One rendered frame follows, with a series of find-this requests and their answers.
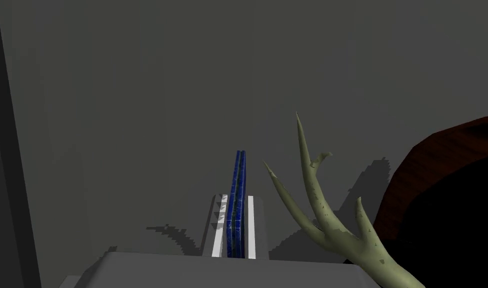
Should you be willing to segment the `red-brown round bowl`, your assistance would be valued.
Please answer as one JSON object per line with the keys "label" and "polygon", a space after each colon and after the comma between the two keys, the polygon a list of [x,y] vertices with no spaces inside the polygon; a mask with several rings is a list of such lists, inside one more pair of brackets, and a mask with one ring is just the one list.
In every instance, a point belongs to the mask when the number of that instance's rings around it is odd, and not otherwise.
{"label": "red-brown round bowl", "polygon": [[416,144],[373,226],[426,288],[488,288],[488,116]]}

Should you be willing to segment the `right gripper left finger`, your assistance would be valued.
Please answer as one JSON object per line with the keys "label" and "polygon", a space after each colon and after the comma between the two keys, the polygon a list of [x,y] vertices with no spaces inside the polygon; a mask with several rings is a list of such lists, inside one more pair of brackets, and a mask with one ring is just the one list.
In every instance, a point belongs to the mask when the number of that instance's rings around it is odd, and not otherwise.
{"label": "right gripper left finger", "polygon": [[227,207],[227,194],[215,194],[211,199],[201,243],[204,257],[227,257]]}

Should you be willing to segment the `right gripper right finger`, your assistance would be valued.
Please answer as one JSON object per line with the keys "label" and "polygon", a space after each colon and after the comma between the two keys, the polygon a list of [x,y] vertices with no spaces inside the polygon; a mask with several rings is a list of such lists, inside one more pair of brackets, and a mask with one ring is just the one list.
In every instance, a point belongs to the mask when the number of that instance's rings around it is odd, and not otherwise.
{"label": "right gripper right finger", "polygon": [[269,260],[264,203],[259,196],[247,196],[247,259]]}

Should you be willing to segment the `pale green forked branch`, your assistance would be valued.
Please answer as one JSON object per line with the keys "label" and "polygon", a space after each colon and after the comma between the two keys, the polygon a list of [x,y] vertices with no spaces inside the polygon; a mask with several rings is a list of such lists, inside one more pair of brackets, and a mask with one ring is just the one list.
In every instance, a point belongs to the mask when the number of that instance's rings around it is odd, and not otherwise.
{"label": "pale green forked branch", "polygon": [[350,232],[336,217],[317,179],[321,163],[331,153],[322,152],[317,158],[311,159],[301,120],[298,118],[296,123],[304,187],[319,225],[313,224],[270,167],[265,166],[294,221],[318,246],[350,260],[382,288],[426,288],[387,252],[364,210],[360,197],[355,201],[355,220],[360,232],[359,237]]}

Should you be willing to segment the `blue slab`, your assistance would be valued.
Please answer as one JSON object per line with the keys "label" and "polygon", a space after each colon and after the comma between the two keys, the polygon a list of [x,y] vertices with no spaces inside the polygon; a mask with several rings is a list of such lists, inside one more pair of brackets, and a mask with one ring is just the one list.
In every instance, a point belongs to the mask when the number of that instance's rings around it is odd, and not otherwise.
{"label": "blue slab", "polygon": [[244,259],[245,249],[246,152],[238,150],[226,211],[226,249],[228,258]]}

